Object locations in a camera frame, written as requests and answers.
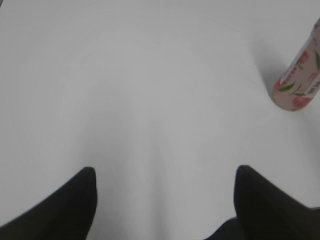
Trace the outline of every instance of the white surface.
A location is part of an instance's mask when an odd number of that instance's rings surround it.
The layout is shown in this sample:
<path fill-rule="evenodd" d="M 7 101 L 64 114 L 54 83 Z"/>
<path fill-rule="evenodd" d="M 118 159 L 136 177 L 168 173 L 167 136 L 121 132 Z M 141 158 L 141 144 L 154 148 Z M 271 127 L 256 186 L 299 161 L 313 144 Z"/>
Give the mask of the white surface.
<path fill-rule="evenodd" d="M 4 0 L 0 225 L 84 166 L 99 194 L 89 240 L 208 237 L 235 216 L 241 164 L 320 206 L 320 98 L 287 112 L 263 81 L 291 63 L 319 7 Z"/>

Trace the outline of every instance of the pink peach print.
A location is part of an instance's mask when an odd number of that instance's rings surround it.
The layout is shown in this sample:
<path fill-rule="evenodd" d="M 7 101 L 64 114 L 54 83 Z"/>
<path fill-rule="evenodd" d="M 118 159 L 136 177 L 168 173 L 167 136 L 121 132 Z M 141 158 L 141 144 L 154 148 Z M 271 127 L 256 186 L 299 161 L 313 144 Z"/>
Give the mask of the pink peach print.
<path fill-rule="evenodd" d="M 282 109 L 297 111 L 308 105 L 320 89 L 320 19 L 289 69 L 273 87 L 272 100 Z"/>

